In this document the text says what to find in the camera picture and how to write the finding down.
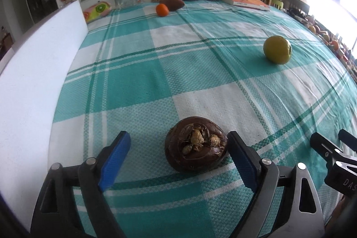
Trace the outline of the white cardboard box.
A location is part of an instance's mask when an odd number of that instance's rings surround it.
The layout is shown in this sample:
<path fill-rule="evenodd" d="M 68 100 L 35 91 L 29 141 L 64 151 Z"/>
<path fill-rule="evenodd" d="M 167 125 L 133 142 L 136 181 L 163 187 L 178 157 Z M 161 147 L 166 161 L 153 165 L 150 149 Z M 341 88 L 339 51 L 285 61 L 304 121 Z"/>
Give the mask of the white cardboard box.
<path fill-rule="evenodd" d="M 59 94 L 87 34 L 81 5 L 72 2 L 17 40 L 1 72 L 1 196 L 26 230 L 48 172 Z"/>

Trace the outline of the fruit bowl on side table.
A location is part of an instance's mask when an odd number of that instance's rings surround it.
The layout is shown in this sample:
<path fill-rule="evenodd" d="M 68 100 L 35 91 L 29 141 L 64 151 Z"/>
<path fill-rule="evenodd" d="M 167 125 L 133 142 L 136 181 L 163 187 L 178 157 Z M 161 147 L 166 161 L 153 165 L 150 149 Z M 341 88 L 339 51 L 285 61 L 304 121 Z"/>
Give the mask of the fruit bowl on side table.
<path fill-rule="evenodd" d="M 341 49 L 337 36 L 328 30 L 322 23 L 315 20 L 313 16 L 308 16 L 305 20 L 308 23 L 308 27 L 314 27 L 315 34 L 320 37 L 327 46 L 331 47 L 333 51 L 339 51 Z"/>

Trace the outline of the green apple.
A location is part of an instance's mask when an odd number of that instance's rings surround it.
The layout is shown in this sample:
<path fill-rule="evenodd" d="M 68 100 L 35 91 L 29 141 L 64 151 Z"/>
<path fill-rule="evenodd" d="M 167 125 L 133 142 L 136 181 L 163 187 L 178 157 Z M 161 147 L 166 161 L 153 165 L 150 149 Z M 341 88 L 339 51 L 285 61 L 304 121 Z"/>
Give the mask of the green apple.
<path fill-rule="evenodd" d="M 282 36 L 271 36 L 264 41 L 263 52 L 271 62 L 284 65 L 292 55 L 291 43 Z"/>

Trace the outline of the orange book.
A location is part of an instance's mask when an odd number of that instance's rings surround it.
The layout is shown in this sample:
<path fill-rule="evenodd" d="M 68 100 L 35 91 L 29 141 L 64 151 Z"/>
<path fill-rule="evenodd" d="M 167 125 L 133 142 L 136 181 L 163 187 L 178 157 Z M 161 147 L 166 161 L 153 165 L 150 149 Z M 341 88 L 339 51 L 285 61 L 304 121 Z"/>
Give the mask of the orange book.
<path fill-rule="evenodd" d="M 257 10 L 264 10 L 264 11 L 270 10 L 270 6 L 260 0 L 221 0 L 221 1 L 236 7 L 245 7 L 245 8 L 252 8 Z"/>

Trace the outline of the fruit pattern pouch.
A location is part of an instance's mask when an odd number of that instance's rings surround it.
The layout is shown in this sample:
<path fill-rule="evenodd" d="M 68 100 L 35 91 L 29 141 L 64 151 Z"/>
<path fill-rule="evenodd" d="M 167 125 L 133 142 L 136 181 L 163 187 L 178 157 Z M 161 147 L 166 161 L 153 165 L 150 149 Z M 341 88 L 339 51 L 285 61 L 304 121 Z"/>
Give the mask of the fruit pattern pouch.
<path fill-rule="evenodd" d="M 108 2 L 98 2 L 83 11 L 85 22 L 89 24 L 90 22 L 106 16 L 110 13 L 111 9 L 111 5 Z"/>

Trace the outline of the dark water chestnut three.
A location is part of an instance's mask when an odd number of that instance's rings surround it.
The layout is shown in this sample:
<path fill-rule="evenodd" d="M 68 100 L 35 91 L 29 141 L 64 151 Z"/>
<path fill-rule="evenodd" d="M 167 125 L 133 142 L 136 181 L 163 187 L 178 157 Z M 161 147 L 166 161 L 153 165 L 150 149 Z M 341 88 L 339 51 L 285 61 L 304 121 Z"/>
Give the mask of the dark water chestnut three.
<path fill-rule="evenodd" d="M 213 121 L 187 117 L 172 127 L 165 138 L 170 166 L 184 173 L 200 173 L 218 166 L 228 151 L 226 133 Z"/>

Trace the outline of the teal white plaid tablecloth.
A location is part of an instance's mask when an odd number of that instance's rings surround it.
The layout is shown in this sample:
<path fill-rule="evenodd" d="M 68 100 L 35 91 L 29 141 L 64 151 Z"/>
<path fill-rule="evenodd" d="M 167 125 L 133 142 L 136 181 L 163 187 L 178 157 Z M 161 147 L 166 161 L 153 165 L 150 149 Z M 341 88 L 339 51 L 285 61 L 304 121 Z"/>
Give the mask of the teal white plaid tablecloth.
<path fill-rule="evenodd" d="M 131 148 L 105 196 L 128 237 L 228 237 L 252 197 L 231 158 L 208 172 L 176 172 L 165 136 L 205 117 L 238 132 L 263 158 L 303 162 L 328 220 L 341 195 L 326 186 L 312 133 L 356 133 L 356 83 L 307 28 L 281 11 L 194 1 L 158 17 L 143 4 L 89 24 L 54 114 L 49 162 L 77 165 L 127 131 Z M 288 63 L 266 58 L 282 36 Z"/>

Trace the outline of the small orange tangerine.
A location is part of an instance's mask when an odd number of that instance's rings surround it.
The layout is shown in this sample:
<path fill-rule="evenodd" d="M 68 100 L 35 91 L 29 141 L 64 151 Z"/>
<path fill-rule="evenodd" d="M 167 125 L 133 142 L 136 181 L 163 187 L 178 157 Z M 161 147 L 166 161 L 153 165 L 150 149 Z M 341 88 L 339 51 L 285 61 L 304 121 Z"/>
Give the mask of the small orange tangerine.
<path fill-rule="evenodd" d="M 158 4 L 156 6 L 156 13 L 159 17 L 166 17 L 169 15 L 169 9 L 165 4 Z"/>

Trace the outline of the dark sweet potato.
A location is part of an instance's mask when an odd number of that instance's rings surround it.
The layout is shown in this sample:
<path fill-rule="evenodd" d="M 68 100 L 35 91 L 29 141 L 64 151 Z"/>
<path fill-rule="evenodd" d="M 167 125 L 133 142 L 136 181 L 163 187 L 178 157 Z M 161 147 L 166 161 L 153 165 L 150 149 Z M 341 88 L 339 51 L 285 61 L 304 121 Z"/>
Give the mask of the dark sweet potato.
<path fill-rule="evenodd" d="M 169 11 L 177 11 L 185 6 L 182 0 L 161 0 L 159 4 L 166 5 Z"/>

